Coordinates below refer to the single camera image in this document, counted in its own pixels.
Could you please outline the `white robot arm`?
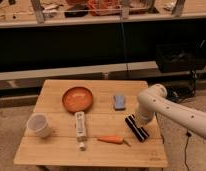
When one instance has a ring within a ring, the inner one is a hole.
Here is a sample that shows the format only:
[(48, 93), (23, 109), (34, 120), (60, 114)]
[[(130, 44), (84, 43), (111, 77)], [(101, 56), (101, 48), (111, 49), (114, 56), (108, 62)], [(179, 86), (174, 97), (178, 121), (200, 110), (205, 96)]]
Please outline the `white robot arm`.
[(206, 113), (171, 102), (166, 97), (167, 89), (162, 84), (142, 90), (137, 96), (136, 125), (147, 125), (154, 114), (159, 113), (206, 139)]

